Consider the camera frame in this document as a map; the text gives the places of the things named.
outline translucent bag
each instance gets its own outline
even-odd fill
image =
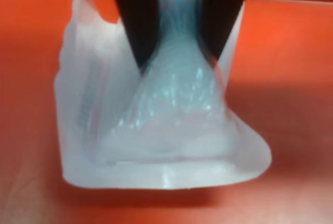
[[[63,176],[86,188],[227,185],[270,165],[265,141],[226,105],[244,6],[214,69],[198,45],[200,0],[160,0],[161,38],[143,74],[124,27],[73,0],[55,80]]]

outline transparent plastic bag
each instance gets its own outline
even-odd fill
[[[160,0],[161,39],[143,75],[124,27],[73,0],[55,81],[65,179],[88,188],[226,185],[263,173],[265,141],[224,101],[242,8],[213,69],[200,49],[200,0]]]

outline orange table surface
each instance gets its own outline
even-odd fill
[[[95,0],[115,21],[114,1]],[[53,81],[71,0],[0,0],[0,223],[333,223],[333,5],[247,0],[227,100],[272,149],[260,178],[181,191],[61,177]]]

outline crumpled plastic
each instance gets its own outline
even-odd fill
[[[73,0],[55,79],[63,176],[85,188],[181,189],[255,178],[271,152],[224,93],[244,6],[214,68],[200,0],[160,0],[160,41],[141,75],[124,27]]]

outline plastic bag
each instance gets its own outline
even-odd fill
[[[263,173],[265,141],[224,101],[242,13],[212,69],[197,3],[160,0],[161,40],[143,75],[124,27],[73,0],[55,80],[63,176],[87,188],[226,185]]]

